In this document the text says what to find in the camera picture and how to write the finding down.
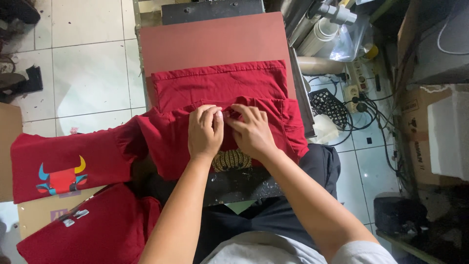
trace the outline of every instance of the power strip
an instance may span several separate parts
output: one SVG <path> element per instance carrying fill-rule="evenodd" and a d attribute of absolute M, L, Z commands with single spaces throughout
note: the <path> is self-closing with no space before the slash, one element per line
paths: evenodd
<path fill-rule="evenodd" d="M 344 89 L 344 96 L 345 96 L 345 102 L 352 101 L 352 98 L 357 97 L 359 98 L 358 94 L 358 86 L 356 85 L 349 85 Z M 346 105 L 348 111 L 350 113 L 358 113 L 358 110 L 356 109 L 356 103 L 350 102 Z"/>
<path fill-rule="evenodd" d="M 350 74 L 350 79 L 352 79 L 352 84 L 357 85 L 360 89 L 360 92 L 368 92 L 369 87 L 366 83 L 366 78 L 363 75 L 362 62 L 355 58 L 352 62 L 346 63 L 348 73 Z"/>

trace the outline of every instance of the black patterned fabric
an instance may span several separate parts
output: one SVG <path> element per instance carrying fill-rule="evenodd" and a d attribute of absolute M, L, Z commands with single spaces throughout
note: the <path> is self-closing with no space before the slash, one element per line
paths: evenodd
<path fill-rule="evenodd" d="M 310 93 L 313 116 L 325 114 L 342 129 L 347 125 L 347 109 L 331 92 L 321 89 Z"/>

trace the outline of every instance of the cardboard box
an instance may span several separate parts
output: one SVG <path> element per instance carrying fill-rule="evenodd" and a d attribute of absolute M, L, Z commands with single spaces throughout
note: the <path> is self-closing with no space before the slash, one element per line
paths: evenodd
<path fill-rule="evenodd" d="M 424 85 L 424 87 L 428 90 L 440 90 L 443 88 L 440 85 Z M 458 91 L 469 89 L 469 85 L 452 85 L 452 87 Z M 409 144 L 417 183 L 451 186 L 464 182 L 459 178 L 441 176 L 431 172 L 427 107 L 450 95 L 450 88 L 442 92 L 428 93 L 416 87 L 416 89 L 412 91 L 405 91 L 401 97 L 401 130 Z"/>
<path fill-rule="evenodd" d="M 104 186 L 54 195 L 18 204 L 21 239 L 25 239 L 93 196 Z"/>
<path fill-rule="evenodd" d="M 0 202 L 13 200 L 10 147 L 22 132 L 20 108 L 0 103 Z"/>

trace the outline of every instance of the black pants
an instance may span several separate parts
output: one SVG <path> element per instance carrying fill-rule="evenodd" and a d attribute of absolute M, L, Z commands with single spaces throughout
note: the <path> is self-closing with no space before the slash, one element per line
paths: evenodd
<path fill-rule="evenodd" d="M 300 168 L 337 199 L 340 160 L 335 148 L 309 144 Z M 220 243 L 248 231 L 269 231 L 317 250 L 284 196 L 262 199 L 239 215 L 221 204 L 202 209 L 200 235 L 194 264 L 199 264 Z"/>

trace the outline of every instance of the gold knit pattern print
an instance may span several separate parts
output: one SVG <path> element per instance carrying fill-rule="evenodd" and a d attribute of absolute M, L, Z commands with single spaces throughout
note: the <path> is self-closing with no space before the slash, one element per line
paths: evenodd
<path fill-rule="evenodd" d="M 252 167 L 251 157 L 244 154 L 239 148 L 228 151 L 219 151 L 212 160 L 216 172 L 232 171 Z"/>

